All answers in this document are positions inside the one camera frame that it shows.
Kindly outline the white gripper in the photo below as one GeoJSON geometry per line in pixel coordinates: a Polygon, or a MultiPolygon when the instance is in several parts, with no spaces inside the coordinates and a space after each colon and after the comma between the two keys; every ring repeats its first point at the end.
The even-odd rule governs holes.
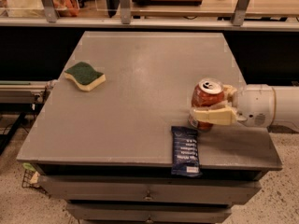
{"type": "Polygon", "coordinates": [[[268,127],[275,113],[275,92],[268,85],[246,85],[237,90],[232,85],[223,86],[224,99],[233,101],[233,107],[193,107],[190,110],[196,121],[231,125],[236,121],[247,127],[268,127]]]}

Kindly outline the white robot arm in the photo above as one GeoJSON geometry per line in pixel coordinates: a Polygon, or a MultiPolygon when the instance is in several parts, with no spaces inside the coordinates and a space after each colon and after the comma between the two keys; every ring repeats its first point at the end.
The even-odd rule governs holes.
{"type": "Polygon", "coordinates": [[[299,129],[299,88],[246,85],[237,90],[224,86],[224,100],[205,107],[190,109],[190,124],[198,129],[239,122],[247,127],[271,125],[299,129]]]}

